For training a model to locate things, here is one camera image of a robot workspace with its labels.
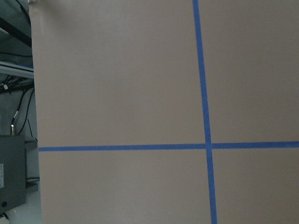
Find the round hole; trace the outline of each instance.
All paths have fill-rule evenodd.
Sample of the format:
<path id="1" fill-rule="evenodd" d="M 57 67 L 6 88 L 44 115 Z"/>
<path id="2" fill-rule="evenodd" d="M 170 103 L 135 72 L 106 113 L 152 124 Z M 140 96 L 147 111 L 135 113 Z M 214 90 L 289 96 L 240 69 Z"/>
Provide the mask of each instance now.
<path id="1" fill-rule="evenodd" d="M 7 206 L 7 202 L 2 202 L 1 206 L 4 208 Z"/>

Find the vertical blue line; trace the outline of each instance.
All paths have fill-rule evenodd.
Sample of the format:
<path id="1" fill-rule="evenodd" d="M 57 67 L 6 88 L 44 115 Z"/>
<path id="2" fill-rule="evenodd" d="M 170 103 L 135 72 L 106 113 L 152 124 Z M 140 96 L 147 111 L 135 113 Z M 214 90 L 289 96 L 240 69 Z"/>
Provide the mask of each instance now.
<path id="1" fill-rule="evenodd" d="M 212 224 L 217 224 L 211 129 L 210 129 L 210 118 L 209 118 L 209 106 L 207 101 L 206 74 L 205 74 L 204 53 L 203 53 L 201 28 L 200 28 L 198 0 L 193 0 L 193 13 L 194 13 L 196 44 L 197 44 L 197 54 L 198 54 L 198 64 L 199 64 L 201 100 L 202 100 L 202 109 L 204 115 L 204 128 L 205 128 L 205 138 L 206 138 L 206 161 L 207 161 L 207 176 L 208 176 L 209 194 L 210 194 L 211 222 Z"/>

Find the white label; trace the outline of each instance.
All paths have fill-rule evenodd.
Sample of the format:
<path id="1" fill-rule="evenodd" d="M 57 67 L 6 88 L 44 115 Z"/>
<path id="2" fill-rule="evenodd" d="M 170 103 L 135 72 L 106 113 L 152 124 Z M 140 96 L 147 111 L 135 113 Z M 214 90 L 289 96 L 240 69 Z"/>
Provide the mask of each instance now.
<path id="1" fill-rule="evenodd" d="M 0 164 L 0 188 L 4 187 L 4 167 L 3 163 Z"/>

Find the gray box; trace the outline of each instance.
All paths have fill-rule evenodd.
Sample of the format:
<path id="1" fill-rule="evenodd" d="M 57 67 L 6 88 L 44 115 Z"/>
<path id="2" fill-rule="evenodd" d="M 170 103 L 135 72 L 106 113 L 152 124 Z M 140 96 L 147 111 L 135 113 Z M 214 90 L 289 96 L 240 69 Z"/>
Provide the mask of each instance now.
<path id="1" fill-rule="evenodd" d="M 0 213 L 25 202 L 24 137 L 0 135 Z"/>

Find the blue line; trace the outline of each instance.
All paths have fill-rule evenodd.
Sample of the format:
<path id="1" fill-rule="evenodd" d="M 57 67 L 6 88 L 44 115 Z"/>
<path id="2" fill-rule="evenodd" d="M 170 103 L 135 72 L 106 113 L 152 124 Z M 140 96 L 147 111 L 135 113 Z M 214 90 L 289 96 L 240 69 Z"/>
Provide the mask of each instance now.
<path id="1" fill-rule="evenodd" d="M 214 143 L 213 149 L 230 148 L 297 148 L 299 141 Z"/>
<path id="2" fill-rule="evenodd" d="M 209 106 L 208 106 L 207 90 L 206 90 L 206 73 L 205 73 L 205 63 L 204 63 L 204 53 L 203 53 L 203 46 L 202 46 L 201 28 L 200 28 L 200 15 L 199 15 L 198 0 L 193 0 L 193 13 L 194 13 L 196 44 L 197 44 L 197 54 L 198 54 L 198 64 L 199 64 L 201 100 L 202 100 L 205 138 L 206 138 L 206 161 L 207 161 L 207 176 L 208 176 L 209 194 L 210 194 L 211 223 L 217 224 L 212 140 L 211 140 Z"/>
<path id="3" fill-rule="evenodd" d="M 41 147 L 40 152 L 205 149 L 205 144 Z"/>

